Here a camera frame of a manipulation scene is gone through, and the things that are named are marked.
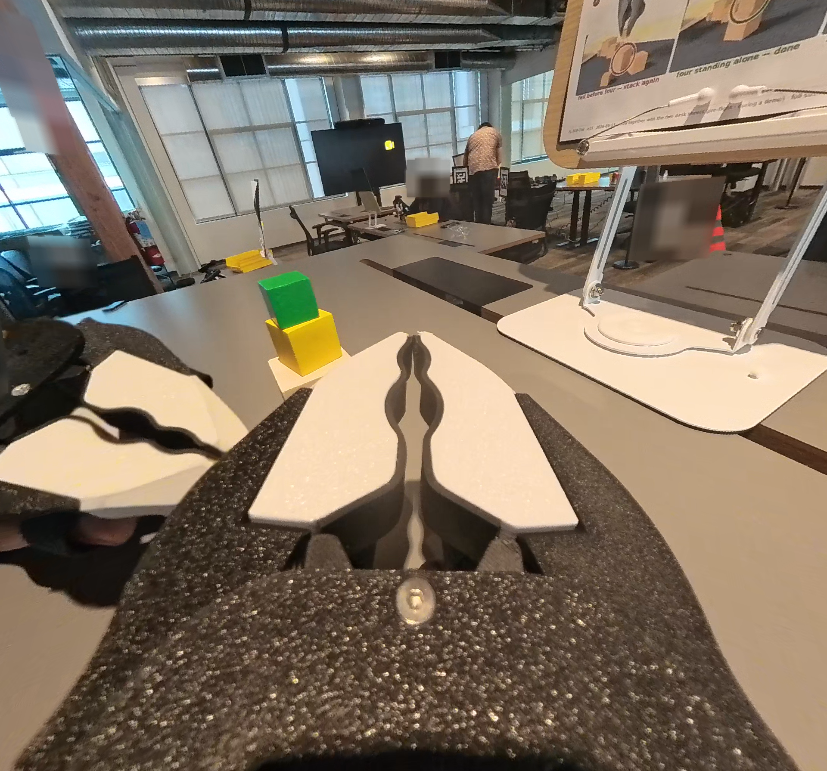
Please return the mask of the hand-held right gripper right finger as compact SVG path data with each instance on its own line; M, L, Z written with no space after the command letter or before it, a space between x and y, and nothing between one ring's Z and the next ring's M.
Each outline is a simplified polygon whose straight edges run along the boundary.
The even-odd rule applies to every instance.
M423 479L444 502L516 536L578 518L512 387L430 332L417 334L429 395Z

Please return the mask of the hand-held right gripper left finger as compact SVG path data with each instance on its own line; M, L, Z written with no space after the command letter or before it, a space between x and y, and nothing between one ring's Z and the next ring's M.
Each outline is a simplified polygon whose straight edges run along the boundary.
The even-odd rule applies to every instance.
M258 525L386 532L404 499L412 338L397 332L350 357L310 391L250 506Z

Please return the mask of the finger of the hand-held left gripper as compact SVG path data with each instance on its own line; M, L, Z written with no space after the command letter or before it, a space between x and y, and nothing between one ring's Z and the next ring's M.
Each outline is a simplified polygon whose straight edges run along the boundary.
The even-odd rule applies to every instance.
M128 436L170 452L219 458L248 434L242 420L199 377L123 350L90 370L83 404Z
M191 447L124 439L79 409L2 449L2 519L167 516L214 462Z

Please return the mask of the pale wooden cube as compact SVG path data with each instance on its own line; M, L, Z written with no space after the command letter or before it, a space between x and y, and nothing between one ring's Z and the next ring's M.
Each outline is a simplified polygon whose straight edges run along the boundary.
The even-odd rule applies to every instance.
M270 367L270 371L273 373L275 383L277 384L281 395L284 400L286 400L299 389L309 389L313 387L318 380L324 378L333 369L346 363L350 357L350 354L346 352L346 350L343 350L341 357L306 375L299 375L295 373L278 357L270 359L268 361L268 365Z

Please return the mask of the yellow wooden cube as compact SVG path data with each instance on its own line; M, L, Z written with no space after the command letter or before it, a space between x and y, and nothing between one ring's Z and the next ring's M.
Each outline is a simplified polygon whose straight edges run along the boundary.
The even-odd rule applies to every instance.
M277 359L287 369L306 377L342 357L333 315L319 310L315 318L282 329L274 319L266 328Z

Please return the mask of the green wooden cube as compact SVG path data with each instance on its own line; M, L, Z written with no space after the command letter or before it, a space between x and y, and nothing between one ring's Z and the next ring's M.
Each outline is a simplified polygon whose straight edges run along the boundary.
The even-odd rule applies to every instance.
M311 281L302 272L283 272L259 280L257 286L272 320L280 329L286 330L319 317Z

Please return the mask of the person's left hand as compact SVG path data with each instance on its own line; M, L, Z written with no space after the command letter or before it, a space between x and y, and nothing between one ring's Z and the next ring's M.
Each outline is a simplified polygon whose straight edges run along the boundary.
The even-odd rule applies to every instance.
M39 545L68 555L80 548L119 546L133 536L137 523L134 517L105 519L77 513L2 519L1 552Z

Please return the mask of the black office chair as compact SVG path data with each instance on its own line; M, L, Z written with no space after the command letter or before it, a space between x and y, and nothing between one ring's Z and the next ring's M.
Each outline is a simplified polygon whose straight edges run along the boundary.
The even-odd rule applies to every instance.
M534 180L526 171L511 171L504 202L506 225L546 232L557 183L555 175Z
M298 224L305 235L309 257L346 249L354 245L350 232L345 228L324 220L313 226L314 231L310 231L293 205L289 205L288 210L290 217Z
M137 257L95 264L72 276L67 270L36 270L29 252L2 251L1 311L3 322L64 318L156 293Z

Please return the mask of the red fire extinguisher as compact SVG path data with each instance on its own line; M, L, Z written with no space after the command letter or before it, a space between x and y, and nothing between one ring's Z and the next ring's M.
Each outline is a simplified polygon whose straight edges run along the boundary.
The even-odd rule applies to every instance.
M134 209L124 215L127 230L135 241L143 260L151 269L160 269L165 266L165 260L155 241L150 227L146 223L139 209Z

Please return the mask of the white document stand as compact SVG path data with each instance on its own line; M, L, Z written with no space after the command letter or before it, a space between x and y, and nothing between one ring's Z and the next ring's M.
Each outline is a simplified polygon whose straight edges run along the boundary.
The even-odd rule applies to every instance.
M569 0L543 125L547 155L565 169L619 167L615 195L579 292L506 316L499 331L684 425L740 433L825 374L825 347L768 332L768 322L825 221L825 187L758 311L725 323L667 302L626 297L603 275L635 170L647 165L757 163L825 155L825 109L560 140L583 0Z

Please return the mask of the black desk mat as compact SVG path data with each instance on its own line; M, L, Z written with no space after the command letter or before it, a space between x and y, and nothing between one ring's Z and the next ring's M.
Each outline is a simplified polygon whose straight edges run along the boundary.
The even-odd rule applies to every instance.
M390 274L410 286L492 322L499 321L502 315L491 311L490 305L532 288L527 282L439 257L394 267Z

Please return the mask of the thin striped pole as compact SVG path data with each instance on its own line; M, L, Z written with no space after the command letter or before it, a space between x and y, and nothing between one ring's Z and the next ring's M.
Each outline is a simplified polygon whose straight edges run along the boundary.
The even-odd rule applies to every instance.
M252 201L253 201L253 212L255 214L255 221L259 231L259 253L260 256L267 260L270 263L276 264L277 261L274 258L274 255L270 249L270 247L266 243L265 239L265 229L264 229L264 221L261 214L261 185L260 180L256 177L253 178L251 181L252 186Z

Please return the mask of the brown wooden column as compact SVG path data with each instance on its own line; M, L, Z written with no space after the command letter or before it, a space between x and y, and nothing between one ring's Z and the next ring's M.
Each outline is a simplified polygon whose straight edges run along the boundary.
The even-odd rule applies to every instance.
M56 167L109 261L139 267L150 294L162 293L68 110L33 24L13 0L1 0L1 12L2 93L25 147Z

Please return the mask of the grey office desk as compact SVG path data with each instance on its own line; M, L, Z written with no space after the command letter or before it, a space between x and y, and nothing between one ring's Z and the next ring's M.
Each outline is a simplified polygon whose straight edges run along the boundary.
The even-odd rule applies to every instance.
M543 231L507 226L479 225L472 222L447 220L424 227L409 227L398 220L368 220L351 223L348 231L362 239L381 239L402 235L418 236L451 247L470 247L484 255L530 263L548 252Z

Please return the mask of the large black monitor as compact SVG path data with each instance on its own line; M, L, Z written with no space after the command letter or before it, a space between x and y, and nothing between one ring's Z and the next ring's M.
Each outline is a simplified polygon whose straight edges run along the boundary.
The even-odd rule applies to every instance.
M326 197L377 192L405 181L407 156L399 122L359 130L312 130L311 138Z

